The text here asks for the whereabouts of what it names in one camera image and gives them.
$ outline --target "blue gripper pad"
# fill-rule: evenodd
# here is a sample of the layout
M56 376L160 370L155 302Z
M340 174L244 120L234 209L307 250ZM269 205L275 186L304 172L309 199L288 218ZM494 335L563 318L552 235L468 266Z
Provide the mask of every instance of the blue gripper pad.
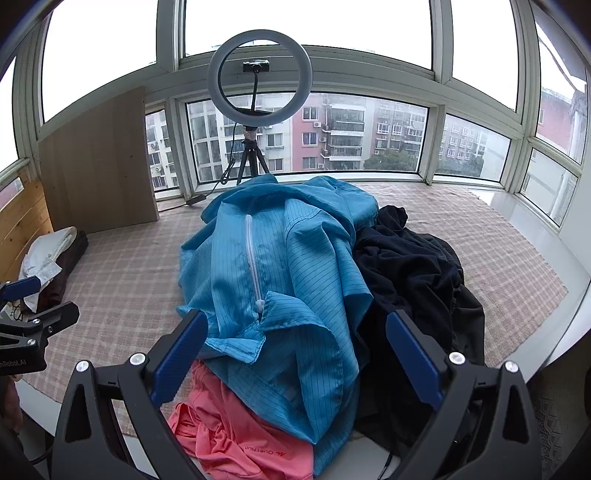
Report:
M443 402L439 372L396 312L386 318L386 338L419 400L431 405L435 411L439 410Z
M177 329L182 328L182 324L185 322L187 324L183 331L170 346L163 360L154 371L150 399L157 408L160 408L163 403L174 399L180 384L183 382L207 337L207 317L203 312L191 310L181 321L181 324L177 326ZM165 340L165 337L177 334L175 329L173 333L164 335L158 342Z
M17 301L33 295L41 290L41 280L28 277L16 282L7 283L2 291L2 301Z

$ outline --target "pink shirt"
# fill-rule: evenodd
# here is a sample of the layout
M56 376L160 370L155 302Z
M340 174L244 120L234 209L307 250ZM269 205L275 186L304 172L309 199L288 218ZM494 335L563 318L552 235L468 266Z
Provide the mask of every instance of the pink shirt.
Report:
M215 480L312 480L311 443L258 417L201 361L168 425Z

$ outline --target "wooden panel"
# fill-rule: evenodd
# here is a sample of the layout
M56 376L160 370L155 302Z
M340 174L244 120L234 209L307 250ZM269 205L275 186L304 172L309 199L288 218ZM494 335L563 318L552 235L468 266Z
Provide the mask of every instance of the wooden panel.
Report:
M92 233L157 220L147 155L143 87L43 139L41 178L54 228Z
M0 280L17 280L22 259L33 241L53 231L43 187L19 172L24 190L0 210Z

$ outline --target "white zipper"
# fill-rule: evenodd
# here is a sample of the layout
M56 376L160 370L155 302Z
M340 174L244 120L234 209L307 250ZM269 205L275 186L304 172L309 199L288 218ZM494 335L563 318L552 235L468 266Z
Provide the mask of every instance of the white zipper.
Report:
M256 311L262 314L265 301L261 294L261 284L259 283L258 272L256 271L255 247L252 242L252 215L246 214L246 257L248 259L248 270L251 273L252 285L255 289Z

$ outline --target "screw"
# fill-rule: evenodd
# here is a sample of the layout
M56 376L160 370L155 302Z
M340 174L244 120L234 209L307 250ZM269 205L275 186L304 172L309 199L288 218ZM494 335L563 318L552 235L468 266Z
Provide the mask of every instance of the screw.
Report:
M452 352L449 354L449 361L455 365L463 365L466 361L466 357L460 352Z
M76 370L79 372L86 372L88 370L88 362L86 360L81 360L76 364Z
M146 356L143 353L134 353L129 357L129 363L132 365L141 365L146 361Z
M512 374L516 374L519 371L519 366L511 360L505 362L505 368Z

